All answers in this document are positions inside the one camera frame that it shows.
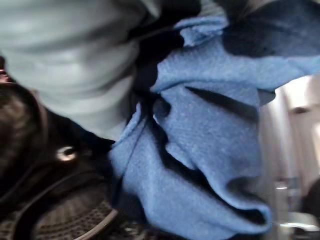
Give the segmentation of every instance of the blue fabric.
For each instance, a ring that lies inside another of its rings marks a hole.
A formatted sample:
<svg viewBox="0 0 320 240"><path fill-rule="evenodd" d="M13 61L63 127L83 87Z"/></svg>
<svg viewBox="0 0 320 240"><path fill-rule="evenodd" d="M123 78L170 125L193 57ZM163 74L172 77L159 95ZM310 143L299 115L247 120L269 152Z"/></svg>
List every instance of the blue fabric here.
<svg viewBox="0 0 320 240"><path fill-rule="evenodd" d="M184 46L138 89L136 112L100 162L111 166L113 205L191 240L264 233L272 216L255 194L259 107L319 72L320 7L281 0L235 24L195 17L175 31Z"/></svg>

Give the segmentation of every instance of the wrinkled fabric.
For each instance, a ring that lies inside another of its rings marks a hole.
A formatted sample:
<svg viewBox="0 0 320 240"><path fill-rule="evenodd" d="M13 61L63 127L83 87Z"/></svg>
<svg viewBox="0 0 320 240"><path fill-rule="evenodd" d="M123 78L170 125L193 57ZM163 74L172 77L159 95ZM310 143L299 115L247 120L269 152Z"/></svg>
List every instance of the wrinkled fabric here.
<svg viewBox="0 0 320 240"><path fill-rule="evenodd" d="M117 140L139 54L128 33L160 13L158 0L1 0L6 71L51 111Z"/></svg>
<svg viewBox="0 0 320 240"><path fill-rule="evenodd" d="M136 111L99 162L112 175L113 206L191 240L268 231L271 211L256 195L259 107L319 72L319 16L314 2L281 0L235 24L180 21L184 46L157 64L152 87L137 84Z"/></svg>

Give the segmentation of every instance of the light gray fabric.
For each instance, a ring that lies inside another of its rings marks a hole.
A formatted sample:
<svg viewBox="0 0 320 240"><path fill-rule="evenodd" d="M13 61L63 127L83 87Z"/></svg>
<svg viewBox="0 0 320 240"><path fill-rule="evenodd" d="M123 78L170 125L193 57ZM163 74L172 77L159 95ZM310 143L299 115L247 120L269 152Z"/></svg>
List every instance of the light gray fabric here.
<svg viewBox="0 0 320 240"><path fill-rule="evenodd" d="M1 0L6 70L53 112L116 140L139 52L128 32L160 11L158 0Z"/></svg>

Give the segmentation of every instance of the blue cloth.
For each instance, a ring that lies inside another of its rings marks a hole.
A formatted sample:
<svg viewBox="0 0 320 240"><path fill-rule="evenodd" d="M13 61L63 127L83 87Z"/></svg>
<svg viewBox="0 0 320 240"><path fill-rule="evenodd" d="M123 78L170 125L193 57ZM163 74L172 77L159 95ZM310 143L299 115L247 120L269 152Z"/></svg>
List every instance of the blue cloth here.
<svg viewBox="0 0 320 240"><path fill-rule="evenodd" d="M174 31L184 46L157 65L152 87L137 89L132 119L99 163L111 167L113 206L191 240L265 233L259 107L319 72L320 7L281 0L234 24L194 17Z"/></svg>

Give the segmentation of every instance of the gray sweater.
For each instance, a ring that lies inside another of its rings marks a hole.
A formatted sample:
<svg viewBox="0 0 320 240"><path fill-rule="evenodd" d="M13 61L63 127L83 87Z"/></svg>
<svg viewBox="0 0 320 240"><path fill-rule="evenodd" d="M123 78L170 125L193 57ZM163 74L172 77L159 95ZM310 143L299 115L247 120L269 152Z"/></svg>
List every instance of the gray sweater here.
<svg viewBox="0 0 320 240"><path fill-rule="evenodd" d="M1 0L6 70L51 111L116 140L131 114L139 52L128 32L160 9L158 0Z"/></svg>

